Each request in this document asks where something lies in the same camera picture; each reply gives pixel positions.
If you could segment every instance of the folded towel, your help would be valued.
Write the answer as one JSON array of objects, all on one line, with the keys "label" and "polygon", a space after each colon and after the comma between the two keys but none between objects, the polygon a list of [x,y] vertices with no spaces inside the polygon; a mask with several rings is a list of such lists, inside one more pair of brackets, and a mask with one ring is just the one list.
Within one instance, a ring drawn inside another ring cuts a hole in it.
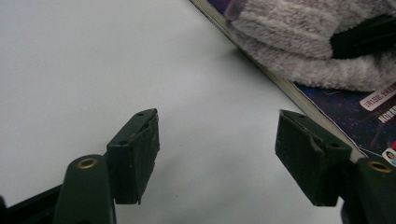
[{"label": "folded towel", "polygon": [[238,45],[270,71],[322,88],[375,91],[396,82],[396,49],[332,59],[330,39],[396,0],[233,0],[225,16]]}]

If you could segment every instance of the tabletop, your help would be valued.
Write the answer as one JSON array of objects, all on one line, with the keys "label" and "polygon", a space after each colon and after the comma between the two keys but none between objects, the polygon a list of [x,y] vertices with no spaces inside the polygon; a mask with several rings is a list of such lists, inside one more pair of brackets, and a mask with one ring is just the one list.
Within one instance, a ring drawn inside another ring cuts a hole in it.
[{"label": "tabletop", "polygon": [[157,108],[154,171],[118,223],[341,223],[275,155],[279,109],[300,110],[187,0],[1,0],[0,78],[8,206]]}]

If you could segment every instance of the gray towel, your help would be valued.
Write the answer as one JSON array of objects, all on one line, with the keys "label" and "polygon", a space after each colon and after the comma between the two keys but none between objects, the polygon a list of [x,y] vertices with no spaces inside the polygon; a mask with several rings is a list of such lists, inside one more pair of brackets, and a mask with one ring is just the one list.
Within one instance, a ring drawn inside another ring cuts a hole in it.
[{"label": "gray towel", "polygon": [[375,91],[396,82],[396,49],[332,59],[330,38],[396,0],[233,0],[225,16],[238,45],[270,71],[311,87]]}]

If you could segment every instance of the purple book cover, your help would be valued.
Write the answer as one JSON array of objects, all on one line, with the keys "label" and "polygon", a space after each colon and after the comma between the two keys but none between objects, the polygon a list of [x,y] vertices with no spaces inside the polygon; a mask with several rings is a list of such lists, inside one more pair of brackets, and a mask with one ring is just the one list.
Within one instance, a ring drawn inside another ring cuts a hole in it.
[{"label": "purple book cover", "polygon": [[[206,0],[221,15],[231,0]],[[330,91],[295,85],[367,157],[396,166],[396,84],[375,92]]]}]

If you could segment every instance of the book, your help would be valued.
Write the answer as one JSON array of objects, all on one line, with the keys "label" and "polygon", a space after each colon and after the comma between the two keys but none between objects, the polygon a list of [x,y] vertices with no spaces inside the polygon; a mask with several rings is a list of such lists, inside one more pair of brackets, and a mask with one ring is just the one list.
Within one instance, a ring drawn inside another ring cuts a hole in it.
[{"label": "book", "polygon": [[[233,41],[223,16],[231,0],[191,2]],[[374,92],[309,88],[273,74],[244,53],[309,118],[349,144],[352,161],[383,157],[396,166],[396,84]]]}]

